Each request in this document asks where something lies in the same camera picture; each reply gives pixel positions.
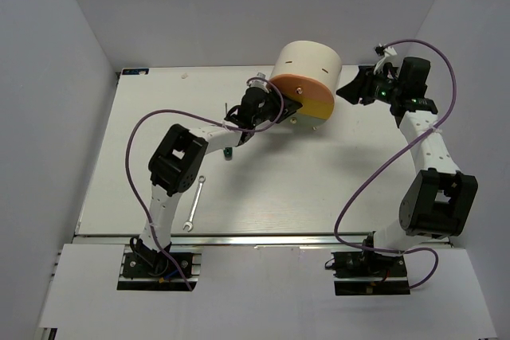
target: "cable connector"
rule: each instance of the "cable connector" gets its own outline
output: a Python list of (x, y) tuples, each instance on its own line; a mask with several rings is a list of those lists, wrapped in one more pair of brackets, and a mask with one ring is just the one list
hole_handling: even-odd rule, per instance
[(397, 51), (393, 47), (383, 48), (381, 45), (379, 47), (375, 47), (375, 52), (379, 56), (384, 56), (381, 60), (377, 62), (374, 67), (374, 73), (377, 74), (383, 70), (383, 66), (385, 63), (390, 62), (394, 57), (396, 57)]

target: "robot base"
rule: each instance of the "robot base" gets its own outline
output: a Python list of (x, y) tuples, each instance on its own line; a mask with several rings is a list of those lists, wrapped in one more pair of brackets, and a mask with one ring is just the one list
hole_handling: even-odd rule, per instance
[(326, 264), (325, 268), (335, 271), (335, 295), (410, 294), (403, 256), (390, 258), (391, 262), (388, 263), (388, 259), (367, 262), (367, 255), (360, 251), (333, 253), (334, 263)]

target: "black mounting base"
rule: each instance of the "black mounting base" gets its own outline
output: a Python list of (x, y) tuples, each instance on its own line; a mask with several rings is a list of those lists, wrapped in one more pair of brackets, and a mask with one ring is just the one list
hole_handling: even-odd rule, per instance
[[(191, 277), (191, 269), (193, 264), (192, 252), (171, 252), (175, 260), (180, 264), (184, 276)], [(129, 291), (189, 291), (185, 283), (174, 282), (173, 279), (181, 279), (180, 274), (176, 272), (173, 263), (168, 260), (168, 265), (164, 270), (161, 270), (158, 275), (152, 273), (149, 267), (141, 262), (139, 258), (133, 253), (126, 254), (124, 260), (124, 267), (122, 276), (125, 279), (117, 284), (117, 290)], [(160, 278), (171, 275), (169, 279), (159, 282)], [(196, 285), (195, 282), (190, 282), (192, 288)]]
[(409, 295), (407, 269), (403, 256), (378, 271), (359, 262), (360, 251), (335, 252), (335, 263), (326, 269), (335, 271), (335, 295)]

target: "black bracket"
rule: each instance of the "black bracket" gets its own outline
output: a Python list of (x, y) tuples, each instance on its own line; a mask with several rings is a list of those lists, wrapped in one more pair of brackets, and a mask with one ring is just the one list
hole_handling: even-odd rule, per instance
[[(363, 246), (374, 247), (373, 233)], [(408, 295), (403, 256), (384, 256), (374, 251), (334, 252), (324, 267), (335, 272), (335, 295)]]
[(477, 190), (478, 182), (472, 175), (420, 170), (400, 205), (400, 226), (410, 236), (458, 236)]
[(184, 193), (197, 177), (207, 145), (185, 127), (172, 125), (149, 161), (152, 184), (163, 187), (170, 197)]

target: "small green object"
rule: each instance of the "small green object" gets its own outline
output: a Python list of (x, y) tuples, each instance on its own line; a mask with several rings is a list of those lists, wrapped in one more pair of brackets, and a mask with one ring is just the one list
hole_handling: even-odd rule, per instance
[(232, 153), (233, 149), (231, 147), (226, 147), (225, 149), (223, 149), (223, 155), (225, 156), (225, 159), (227, 161), (230, 161), (232, 159)]

